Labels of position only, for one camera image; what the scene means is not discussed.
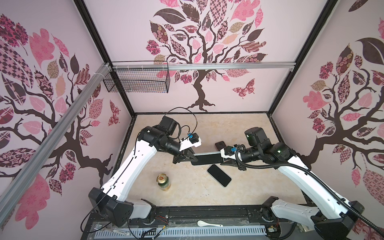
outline marble surface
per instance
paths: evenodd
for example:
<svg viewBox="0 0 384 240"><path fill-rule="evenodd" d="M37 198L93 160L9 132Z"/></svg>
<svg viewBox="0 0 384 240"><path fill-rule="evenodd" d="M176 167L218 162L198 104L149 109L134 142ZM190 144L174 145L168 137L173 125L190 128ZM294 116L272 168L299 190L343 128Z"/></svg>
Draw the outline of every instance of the marble surface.
<svg viewBox="0 0 384 240"><path fill-rule="evenodd" d="M137 134L146 126L158 124L163 115L138 115L123 161L134 147ZM195 118L191 114L172 114L181 125L195 127ZM196 131L202 139L202 145L194 148L196 153L215 152L215 143L224 141L227 145L244 144L249 147L244 131L252 127L261 127L272 144L278 142L276 134L266 114L196 114ZM187 134L182 129L181 137ZM190 162L172 163L173 156L158 152L152 157L134 182L127 200L146 199L157 206L192 205L252 205L262 204L268 197L276 196L287 202L306 203L301 190L285 175L275 169L247 169L240 171L236 167L221 166L232 181L222 187L208 173L210 165L193 166ZM252 164L264 164L262 161ZM162 191L156 182L160 173L169 176L171 187Z"/></svg>

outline white spoon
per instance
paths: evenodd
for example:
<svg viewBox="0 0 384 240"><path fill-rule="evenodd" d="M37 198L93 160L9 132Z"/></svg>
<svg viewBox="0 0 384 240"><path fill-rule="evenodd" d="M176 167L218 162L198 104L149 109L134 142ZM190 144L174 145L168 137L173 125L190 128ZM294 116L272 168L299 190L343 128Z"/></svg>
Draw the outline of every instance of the white spoon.
<svg viewBox="0 0 384 240"><path fill-rule="evenodd" d="M197 222L197 224L199 225L199 227L205 227L205 226L223 227L223 225L221 225L221 224L207 223L207 222L202 221L202 220L199 220L199 221Z"/></svg>

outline black smartphone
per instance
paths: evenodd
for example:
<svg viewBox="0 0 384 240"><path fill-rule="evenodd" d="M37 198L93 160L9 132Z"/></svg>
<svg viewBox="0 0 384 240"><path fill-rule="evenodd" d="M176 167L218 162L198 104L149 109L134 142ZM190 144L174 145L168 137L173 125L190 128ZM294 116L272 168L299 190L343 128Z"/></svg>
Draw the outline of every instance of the black smartphone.
<svg viewBox="0 0 384 240"><path fill-rule="evenodd" d="M223 187L226 187L232 180L223 170L221 170L215 164L210 166L207 172L218 181Z"/></svg>

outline black frame edge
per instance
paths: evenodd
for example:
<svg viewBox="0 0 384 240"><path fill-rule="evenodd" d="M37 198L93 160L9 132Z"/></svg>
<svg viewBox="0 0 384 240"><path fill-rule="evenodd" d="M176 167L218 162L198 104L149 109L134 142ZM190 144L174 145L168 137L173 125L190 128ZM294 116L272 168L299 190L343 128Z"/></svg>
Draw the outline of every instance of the black frame edge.
<svg viewBox="0 0 384 240"><path fill-rule="evenodd" d="M276 110L277 106L279 105L281 99L283 98L285 92L287 91L289 85L291 84L293 78L295 77L299 67L303 63L305 57L307 56L309 50L311 49L314 41L316 40L317 36L319 35L321 29L323 28L324 24L327 22L330 14L332 13L332 10L338 0L328 0L325 4L323 10L320 13L319 18L317 19L314 27L311 30L311 33L309 34L307 40L305 41L303 48L301 49L299 55L296 58L296 65L293 71L288 73L288 76L285 78L283 84L281 85L281 88L279 89L278 94L274 98L271 107L268 110L268 114L272 115L273 112Z"/></svg>
<svg viewBox="0 0 384 240"><path fill-rule="evenodd" d="M135 111L133 110L133 107L132 107L132 105L128 99L127 94L124 91L122 91L123 87L121 85L121 82L120 82L117 74L113 70L112 61L108 55L107 49L105 48L105 46L101 40L101 37L100 37L100 35L96 29L96 26L95 26L95 24L91 18L91 15L89 14L89 11L87 9L87 6L85 5L84 0L73 0L73 2L75 3L77 10L80 13L81 18L83 19L83 21L84 21L84 23L85 23L85 25L86 25L89 33L90 33L95 45L96 45L96 48L98 49L98 51L100 53L101 58L103 59L104 62L109 63L110 67L112 68L111 76L115 81L117 89L119 90L121 98L122 98L125 106L127 107L129 114L131 115L131 117L134 117Z"/></svg>

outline black wire basket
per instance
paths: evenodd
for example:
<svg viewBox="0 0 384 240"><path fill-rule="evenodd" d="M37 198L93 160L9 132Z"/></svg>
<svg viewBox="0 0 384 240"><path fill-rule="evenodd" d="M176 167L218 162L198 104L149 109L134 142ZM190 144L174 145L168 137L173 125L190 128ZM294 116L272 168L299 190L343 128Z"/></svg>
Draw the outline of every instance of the black wire basket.
<svg viewBox="0 0 384 240"><path fill-rule="evenodd" d="M125 61L124 63L129 63L127 67L113 68L104 78L108 92L122 90L127 93L168 93L170 83L168 63L150 61L154 62L154 65L149 66L138 65L139 62L147 61Z"/></svg>

